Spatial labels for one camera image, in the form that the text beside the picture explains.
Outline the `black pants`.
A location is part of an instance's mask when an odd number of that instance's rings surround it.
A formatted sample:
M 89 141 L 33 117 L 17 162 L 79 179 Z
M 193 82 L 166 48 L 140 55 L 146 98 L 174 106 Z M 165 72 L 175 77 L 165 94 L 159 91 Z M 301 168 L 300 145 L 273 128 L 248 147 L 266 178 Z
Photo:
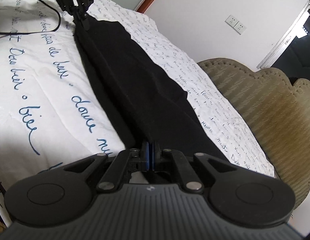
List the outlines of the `black pants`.
M 74 40 L 92 90 L 126 148 L 178 150 L 187 158 L 226 156 L 205 133 L 188 93 L 158 66 L 118 22 L 88 17 Z

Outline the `window with white frame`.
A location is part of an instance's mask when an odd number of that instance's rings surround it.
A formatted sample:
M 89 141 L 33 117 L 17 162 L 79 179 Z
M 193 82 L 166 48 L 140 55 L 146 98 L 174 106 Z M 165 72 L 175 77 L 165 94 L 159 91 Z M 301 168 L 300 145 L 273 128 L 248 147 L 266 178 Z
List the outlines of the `window with white frame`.
M 258 69 L 278 68 L 290 79 L 310 81 L 310 0 L 289 30 L 257 66 Z

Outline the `white double wall socket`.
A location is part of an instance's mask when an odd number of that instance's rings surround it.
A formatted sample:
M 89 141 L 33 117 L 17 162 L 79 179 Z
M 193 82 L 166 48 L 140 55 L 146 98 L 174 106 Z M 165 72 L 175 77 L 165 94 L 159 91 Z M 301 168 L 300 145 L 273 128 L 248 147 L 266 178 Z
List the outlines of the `white double wall socket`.
M 244 26 L 243 23 L 241 23 L 237 18 L 235 18 L 233 15 L 230 15 L 226 20 L 226 24 L 231 26 L 238 34 L 242 35 L 244 31 L 246 30 L 246 26 Z

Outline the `white bedsheet with blue script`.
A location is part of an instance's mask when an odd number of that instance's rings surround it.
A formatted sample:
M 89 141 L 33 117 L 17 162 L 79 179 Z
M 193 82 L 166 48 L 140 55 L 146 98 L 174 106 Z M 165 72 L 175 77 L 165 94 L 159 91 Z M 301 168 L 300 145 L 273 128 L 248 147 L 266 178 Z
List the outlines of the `white bedsheet with blue script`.
M 144 14 L 94 0 L 89 14 L 115 21 L 188 93 L 208 137 L 232 163 L 274 176 L 248 125 L 196 62 Z M 99 105 L 80 59 L 73 18 L 55 0 L 0 0 L 0 182 L 124 145 Z

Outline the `olive upholstered headboard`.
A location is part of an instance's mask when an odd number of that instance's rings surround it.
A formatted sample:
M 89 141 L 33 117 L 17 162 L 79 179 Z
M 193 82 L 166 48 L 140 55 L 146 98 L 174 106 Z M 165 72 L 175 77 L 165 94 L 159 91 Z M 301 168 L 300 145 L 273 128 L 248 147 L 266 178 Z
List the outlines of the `olive upholstered headboard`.
M 299 207 L 310 192 L 310 81 L 291 83 L 278 68 L 253 72 L 225 58 L 199 66 L 243 117 Z

